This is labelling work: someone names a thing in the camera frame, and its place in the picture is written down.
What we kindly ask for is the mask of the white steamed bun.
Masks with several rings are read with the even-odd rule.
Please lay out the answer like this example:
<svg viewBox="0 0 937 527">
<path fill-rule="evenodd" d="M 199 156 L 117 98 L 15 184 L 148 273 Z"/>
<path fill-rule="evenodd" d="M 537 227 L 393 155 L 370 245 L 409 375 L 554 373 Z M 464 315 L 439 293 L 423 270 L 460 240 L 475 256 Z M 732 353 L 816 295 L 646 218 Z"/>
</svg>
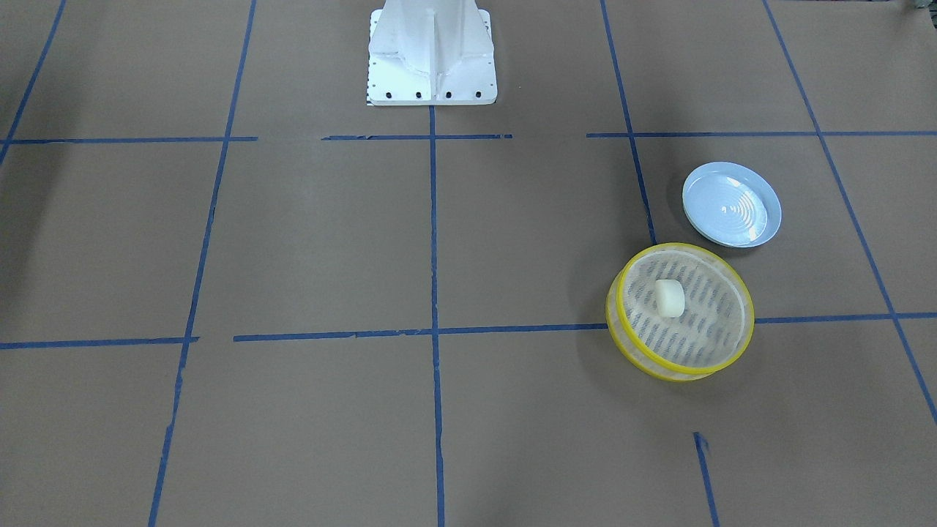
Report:
<svg viewBox="0 0 937 527">
<path fill-rule="evenodd" d="M 656 310 L 660 317 L 676 319 L 686 310 L 683 285 L 678 280 L 661 279 L 654 283 Z"/>
</svg>

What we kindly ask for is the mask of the light blue plate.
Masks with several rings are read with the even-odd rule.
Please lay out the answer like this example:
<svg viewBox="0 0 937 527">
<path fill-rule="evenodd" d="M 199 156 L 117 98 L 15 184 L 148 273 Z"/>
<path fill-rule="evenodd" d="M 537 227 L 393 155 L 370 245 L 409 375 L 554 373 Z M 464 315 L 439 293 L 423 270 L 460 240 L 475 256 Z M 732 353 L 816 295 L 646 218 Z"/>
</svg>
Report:
<svg viewBox="0 0 937 527">
<path fill-rule="evenodd" d="M 699 234 L 732 249 L 766 244 L 783 222 L 776 190 L 756 171 L 733 162 L 709 162 L 690 171 L 682 207 Z"/>
</svg>

